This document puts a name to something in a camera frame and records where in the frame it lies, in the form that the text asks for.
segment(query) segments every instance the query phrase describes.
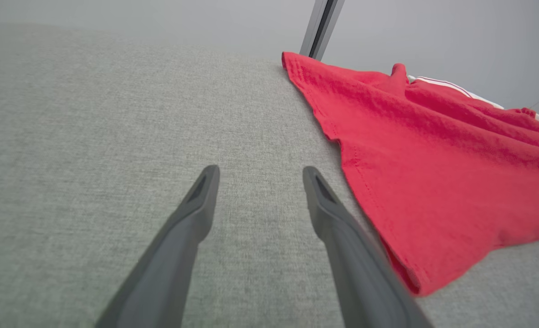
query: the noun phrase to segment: gray tablecloth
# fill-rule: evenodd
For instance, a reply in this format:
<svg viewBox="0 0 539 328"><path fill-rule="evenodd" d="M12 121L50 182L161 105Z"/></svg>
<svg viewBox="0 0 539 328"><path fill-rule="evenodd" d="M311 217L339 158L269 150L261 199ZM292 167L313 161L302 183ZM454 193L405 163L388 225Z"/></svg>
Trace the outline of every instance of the gray tablecloth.
<svg viewBox="0 0 539 328"><path fill-rule="evenodd" d="M91 326L207 164L184 326L342 326L302 168L364 217L275 58L0 25L0 327ZM437 326L539 327L539 242L418 302Z"/></svg>

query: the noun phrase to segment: gray fabric surface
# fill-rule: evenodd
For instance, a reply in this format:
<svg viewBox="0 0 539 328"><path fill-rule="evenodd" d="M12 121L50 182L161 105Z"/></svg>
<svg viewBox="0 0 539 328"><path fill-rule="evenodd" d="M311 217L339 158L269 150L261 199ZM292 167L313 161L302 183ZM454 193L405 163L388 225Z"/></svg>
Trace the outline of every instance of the gray fabric surface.
<svg viewBox="0 0 539 328"><path fill-rule="evenodd" d="M184 326L342 326L302 168L363 216L275 57L0 25L0 327L92 326L207 164ZM539 242L418 302L437 326L539 327Z"/></svg>

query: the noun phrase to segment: clothing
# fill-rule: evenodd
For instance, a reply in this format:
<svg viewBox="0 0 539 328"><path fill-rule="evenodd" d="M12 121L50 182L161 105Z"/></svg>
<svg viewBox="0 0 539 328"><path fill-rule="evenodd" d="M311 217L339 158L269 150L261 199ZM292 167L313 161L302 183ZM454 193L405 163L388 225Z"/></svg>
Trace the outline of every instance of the clothing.
<svg viewBox="0 0 539 328"><path fill-rule="evenodd" d="M415 295L488 252L539 239L539 122L443 85L282 54L290 80Z"/></svg>

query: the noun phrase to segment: red garment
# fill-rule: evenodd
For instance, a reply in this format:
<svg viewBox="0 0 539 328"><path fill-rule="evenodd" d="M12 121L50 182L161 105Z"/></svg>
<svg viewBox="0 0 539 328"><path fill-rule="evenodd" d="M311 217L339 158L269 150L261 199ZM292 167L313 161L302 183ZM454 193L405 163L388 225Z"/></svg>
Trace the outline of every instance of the red garment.
<svg viewBox="0 0 539 328"><path fill-rule="evenodd" d="M488 252L539 240L539 122L449 87L322 64L283 67L340 143L342 170L395 271L429 295Z"/></svg>

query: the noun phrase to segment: metal frame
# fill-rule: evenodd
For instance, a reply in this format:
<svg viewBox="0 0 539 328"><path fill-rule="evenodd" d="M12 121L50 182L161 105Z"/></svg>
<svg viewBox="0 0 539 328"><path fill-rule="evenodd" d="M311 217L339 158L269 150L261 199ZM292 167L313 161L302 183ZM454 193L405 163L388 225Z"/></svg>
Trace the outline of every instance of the metal frame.
<svg viewBox="0 0 539 328"><path fill-rule="evenodd" d="M344 0L315 0L300 54L322 60Z"/></svg>

